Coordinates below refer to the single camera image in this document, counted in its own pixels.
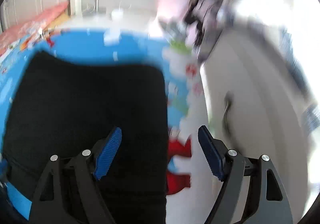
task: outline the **black cloth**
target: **black cloth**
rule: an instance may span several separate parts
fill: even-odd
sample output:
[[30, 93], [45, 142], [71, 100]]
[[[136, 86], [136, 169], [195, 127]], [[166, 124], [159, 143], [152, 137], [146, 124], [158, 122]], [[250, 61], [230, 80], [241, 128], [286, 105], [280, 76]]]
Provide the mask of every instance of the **black cloth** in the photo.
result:
[[117, 223], [165, 223], [167, 103], [160, 70], [79, 66], [45, 52], [30, 62], [4, 136], [9, 181], [32, 200], [52, 155], [73, 157], [122, 129], [101, 194]]

